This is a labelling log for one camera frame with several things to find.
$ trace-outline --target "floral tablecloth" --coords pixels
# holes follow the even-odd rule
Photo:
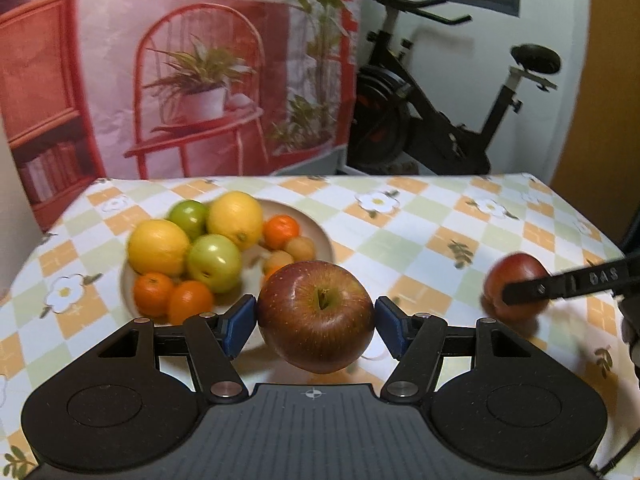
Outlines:
[[[387,295],[408,314],[432,312],[474,326],[484,316],[482,280],[501,256],[521,250],[549,271],[621,255],[587,219],[529,174],[491,177],[263,177],[158,181],[100,179],[46,233],[0,306],[0,468],[21,478],[35,460],[20,430],[20,410],[37,386],[134,317],[120,293],[127,237],[143,219],[164,216],[183,199],[226,190],[289,204],[315,219],[337,263],[372,298]],[[610,415],[596,455],[602,464],[640,426],[640,392],[621,316],[606,293],[556,301],[529,336],[584,378]],[[251,389],[257,381],[368,382],[379,391],[394,366],[379,336],[355,364],[314,376],[268,349],[234,361]],[[442,376],[468,369],[447,359]],[[177,363],[168,372],[180,376]],[[640,452],[611,479],[640,476]]]

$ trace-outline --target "plate of fruit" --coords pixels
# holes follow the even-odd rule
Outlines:
[[[334,262],[327,234],[292,206],[230,191],[210,203],[184,200],[165,218],[135,227],[127,241],[121,293],[132,316],[180,325],[225,312],[243,294],[294,262]],[[264,344],[254,330],[245,349]]]

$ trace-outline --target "red apple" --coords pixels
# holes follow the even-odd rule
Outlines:
[[[489,270],[484,279],[483,306],[489,314],[504,323],[520,323],[546,309],[549,300],[507,305],[502,290],[507,283],[546,278],[549,273],[539,260],[527,253],[507,254]]]
[[[348,270],[315,260],[272,274],[260,291],[256,317],[265,343],[285,361],[330,374],[367,349],[373,312],[367,291]]]

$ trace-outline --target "white wall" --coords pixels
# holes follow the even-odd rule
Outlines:
[[[473,21],[447,27],[403,14],[396,28],[414,41],[409,69],[434,106],[454,124],[481,128],[513,64],[510,47],[537,43],[555,50],[563,67],[551,79],[559,91],[541,92],[523,81],[518,115],[510,112],[488,150],[494,173],[527,171],[548,182],[570,124],[584,61],[588,0],[521,0],[520,17],[462,4],[431,7],[452,18],[471,14]],[[384,9],[364,0],[358,62],[366,62],[370,45],[364,36],[382,24]]]
[[[42,238],[0,120],[0,298]]]

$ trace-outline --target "green apple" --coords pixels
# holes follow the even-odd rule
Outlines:
[[[193,243],[187,254],[187,270],[191,278],[222,294],[238,284],[242,255],[229,238],[204,235]]]
[[[171,208],[167,220],[182,229],[193,242],[207,229],[207,206],[195,200],[183,200]]]

